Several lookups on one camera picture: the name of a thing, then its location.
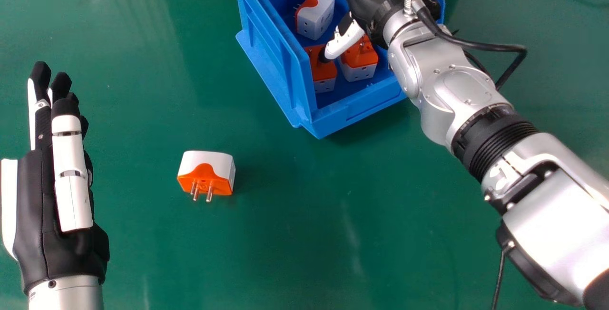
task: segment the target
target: green table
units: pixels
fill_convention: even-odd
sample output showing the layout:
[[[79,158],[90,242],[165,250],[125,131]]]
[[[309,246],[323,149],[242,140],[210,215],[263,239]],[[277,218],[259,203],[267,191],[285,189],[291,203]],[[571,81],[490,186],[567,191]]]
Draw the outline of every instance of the green table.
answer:
[[[527,44],[504,94],[609,175],[607,0],[447,0],[469,39]],[[28,150],[25,81],[67,71],[91,122],[109,310],[486,310],[499,217],[409,102],[324,140],[293,129],[243,54],[236,0],[0,0],[0,156]],[[506,55],[480,54],[494,74]],[[236,194],[193,203],[185,150],[233,154]],[[0,303],[22,310],[0,253]],[[500,309],[543,301],[508,264]]]

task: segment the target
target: robotic arm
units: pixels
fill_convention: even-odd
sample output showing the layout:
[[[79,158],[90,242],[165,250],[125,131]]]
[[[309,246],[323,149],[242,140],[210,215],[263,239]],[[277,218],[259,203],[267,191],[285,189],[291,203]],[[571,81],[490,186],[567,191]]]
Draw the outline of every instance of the robotic arm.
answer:
[[[463,163],[502,216],[502,254],[541,297],[609,309],[609,182],[516,113],[497,91],[509,74],[495,84],[464,51],[519,52],[511,73],[526,49],[456,39],[435,24],[433,0],[347,1],[353,22],[387,48],[425,135]],[[337,51],[328,44],[325,58]]]
[[[50,75],[39,61],[28,79],[31,151],[0,164],[2,242],[29,310],[101,310],[109,244],[94,222],[88,122],[68,75]]]

